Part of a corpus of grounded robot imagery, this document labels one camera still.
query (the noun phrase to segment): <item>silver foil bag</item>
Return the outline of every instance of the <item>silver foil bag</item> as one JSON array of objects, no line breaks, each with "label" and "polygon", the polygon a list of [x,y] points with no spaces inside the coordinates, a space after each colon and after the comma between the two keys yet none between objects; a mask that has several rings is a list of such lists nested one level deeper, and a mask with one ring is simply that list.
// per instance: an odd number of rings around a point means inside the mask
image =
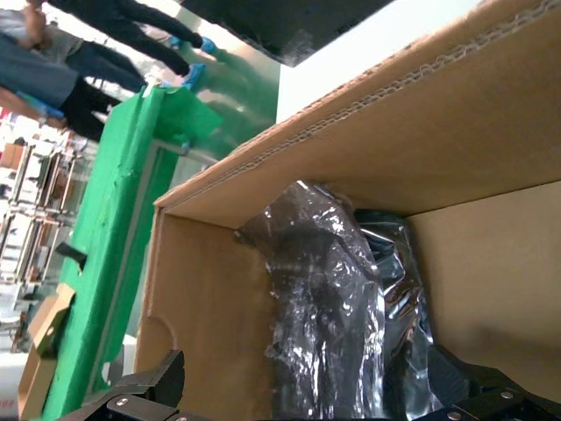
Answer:
[{"label": "silver foil bag", "polygon": [[415,419],[440,404],[429,389],[427,351],[433,339],[412,234],[405,220],[393,214],[360,210],[355,217],[382,277],[385,413],[392,419]]}]

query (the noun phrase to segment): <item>green foam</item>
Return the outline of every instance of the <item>green foam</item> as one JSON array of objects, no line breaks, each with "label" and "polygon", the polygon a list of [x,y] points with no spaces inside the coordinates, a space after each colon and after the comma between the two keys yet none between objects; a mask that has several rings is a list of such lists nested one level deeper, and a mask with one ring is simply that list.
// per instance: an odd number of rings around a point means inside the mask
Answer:
[{"label": "green foam", "polygon": [[[159,149],[143,195],[139,187],[152,140],[180,146],[207,138],[221,124],[186,89],[156,88],[143,95],[111,113],[76,221],[71,244],[88,255],[88,263],[82,274],[71,260],[62,269],[60,281],[76,296],[60,338],[58,365],[41,418],[46,421],[81,407],[92,372],[92,391],[106,387],[101,368],[119,353],[150,238],[153,202],[167,191],[178,160],[178,155]],[[139,195],[138,222],[122,263]],[[114,297],[117,305],[108,318]]]}]

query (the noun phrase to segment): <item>cardboard box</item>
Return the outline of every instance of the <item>cardboard box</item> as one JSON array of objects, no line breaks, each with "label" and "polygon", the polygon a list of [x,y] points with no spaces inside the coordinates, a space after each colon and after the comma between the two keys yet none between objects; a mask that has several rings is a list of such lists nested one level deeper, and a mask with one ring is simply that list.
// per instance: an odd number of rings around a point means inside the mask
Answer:
[{"label": "cardboard box", "polygon": [[45,298],[27,329],[32,337],[32,349],[18,387],[18,413],[21,420],[41,417],[53,381],[57,360],[51,344],[75,295],[74,290],[65,283],[59,284],[56,292],[56,296]]},{"label": "cardboard box", "polygon": [[270,417],[274,302],[233,232],[305,179],[408,216],[437,340],[561,400],[560,26],[485,2],[163,196],[136,368],[179,347],[183,410]]},{"label": "cardboard box", "polygon": [[60,283],[56,293],[56,296],[48,296],[43,300],[27,329],[39,355],[43,355],[50,347],[75,295],[75,291],[66,283]]},{"label": "cardboard box", "polygon": [[56,359],[39,356],[35,346],[32,346],[18,387],[20,420],[25,421],[41,416],[55,369]]}]

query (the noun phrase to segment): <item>black panel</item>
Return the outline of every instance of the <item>black panel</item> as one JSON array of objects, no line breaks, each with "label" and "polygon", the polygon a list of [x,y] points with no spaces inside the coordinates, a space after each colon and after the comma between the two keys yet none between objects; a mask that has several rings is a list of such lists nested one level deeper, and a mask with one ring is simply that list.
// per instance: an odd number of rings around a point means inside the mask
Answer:
[{"label": "black panel", "polygon": [[184,0],[183,6],[293,67],[391,1]]}]

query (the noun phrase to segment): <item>floor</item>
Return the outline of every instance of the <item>floor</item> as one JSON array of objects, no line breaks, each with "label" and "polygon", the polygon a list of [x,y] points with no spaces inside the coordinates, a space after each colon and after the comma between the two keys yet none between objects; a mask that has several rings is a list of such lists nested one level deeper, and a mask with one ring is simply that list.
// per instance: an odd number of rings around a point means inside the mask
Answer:
[{"label": "floor", "polygon": [[[200,53],[190,46],[184,46],[181,53],[190,63],[201,62],[207,66],[195,92],[224,122],[221,128],[197,145],[197,149],[220,160],[237,146],[274,125],[281,65],[219,26],[203,21],[190,11],[177,9],[179,20],[211,38],[219,48],[214,56]],[[168,12],[172,10],[173,6],[167,9]],[[180,158],[171,187],[185,182],[202,167],[201,162],[189,157]],[[143,296],[141,285],[127,329],[132,336],[136,336]]]}]

